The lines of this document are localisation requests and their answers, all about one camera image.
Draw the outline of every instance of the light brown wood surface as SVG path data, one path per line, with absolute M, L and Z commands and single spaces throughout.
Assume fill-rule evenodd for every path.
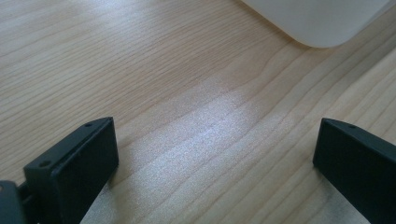
M 83 223 L 367 223 L 316 170 L 321 118 L 396 143 L 396 7 L 332 49 L 236 0 L 2 1 L 0 178 L 114 117 Z

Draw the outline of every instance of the black plastic part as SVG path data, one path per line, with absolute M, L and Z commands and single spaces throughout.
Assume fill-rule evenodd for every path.
M 396 223 L 396 146 L 323 119 L 314 164 L 371 223 Z
M 0 218 L 4 206 L 16 205 L 15 216 L 0 223 L 79 223 L 118 165 L 113 119 L 86 123 L 23 168 L 26 182 L 19 192 L 15 184 L 3 187 L 0 198 L 7 200 L 0 201 Z

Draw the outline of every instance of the screw hole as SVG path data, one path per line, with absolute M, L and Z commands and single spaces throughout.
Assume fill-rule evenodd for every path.
M 38 164 L 39 167 L 43 168 L 50 165 L 50 161 L 42 161 L 40 164 Z

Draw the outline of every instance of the white object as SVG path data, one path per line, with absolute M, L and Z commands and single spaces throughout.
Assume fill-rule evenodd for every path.
M 340 45 L 396 0 L 243 0 L 285 33 L 312 47 Z

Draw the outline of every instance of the white plastic object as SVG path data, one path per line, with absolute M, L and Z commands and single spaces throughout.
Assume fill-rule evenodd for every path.
M 340 45 L 396 0 L 242 0 L 285 33 L 311 47 Z

